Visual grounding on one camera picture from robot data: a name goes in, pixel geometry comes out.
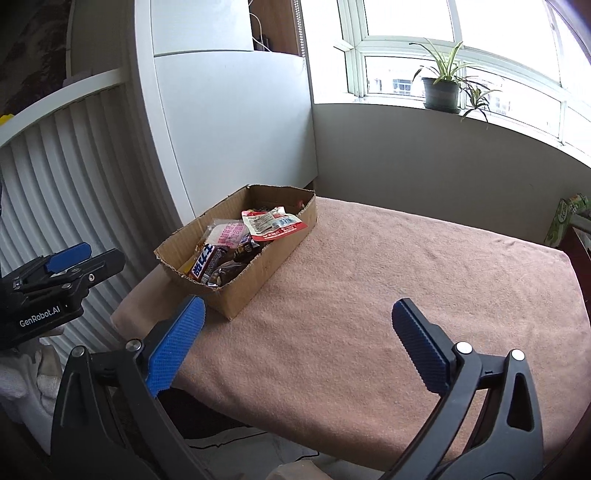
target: snack package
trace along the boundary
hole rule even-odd
[[[234,261],[248,263],[262,250],[262,245],[252,239],[250,233],[245,234],[234,252]]]
[[[205,244],[218,245],[234,250],[248,228],[241,220],[222,220],[214,219],[207,227],[201,240],[197,244],[197,249],[201,250]]]
[[[580,214],[589,208],[589,200],[581,193],[573,195],[568,200],[560,199],[554,219],[550,224],[544,245],[556,248],[564,238],[573,214]]]
[[[227,247],[205,244],[189,275],[199,283],[207,284],[209,277],[211,277],[227,253]]]
[[[210,287],[223,287],[226,283],[234,280],[247,266],[247,263],[238,263],[230,260],[217,267],[209,277],[207,285]]]
[[[285,213],[283,207],[276,207],[269,212],[244,210],[242,220],[255,242],[277,240],[308,227],[295,215]]]

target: red snack bag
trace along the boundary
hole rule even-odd
[[[270,212],[244,210],[242,220],[255,242],[277,240],[308,227],[295,215],[285,213],[283,207],[274,208]]]

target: white cloth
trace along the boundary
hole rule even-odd
[[[38,339],[0,353],[0,403],[50,453],[51,424],[61,381],[57,352]]]

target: white wall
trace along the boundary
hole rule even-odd
[[[541,243],[591,169],[533,138],[430,110],[314,105],[317,193]]]

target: candy bar wrapper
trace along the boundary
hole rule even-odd
[[[278,240],[308,227],[295,215],[285,213],[283,207],[277,207],[270,212],[244,210],[242,220],[255,242]]]
[[[234,252],[234,260],[237,262],[250,262],[253,258],[255,258],[262,250],[262,245],[256,243],[252,239],[252,235],[247,233],[242,237],[240,240],[240,244],[236,247],[236,251]]]
[[[238,263],[234,260],[230,260],[217,267],[209,277],[207,285],[214,288],[223,287],[225,284],[234,280],[234,278],[236,278],[247,266],[247,263]]]
[[[189,272],[190,276],[199,283],[207,284],[209,277],[211,277],[227,253],[227,247],[205,244]]]

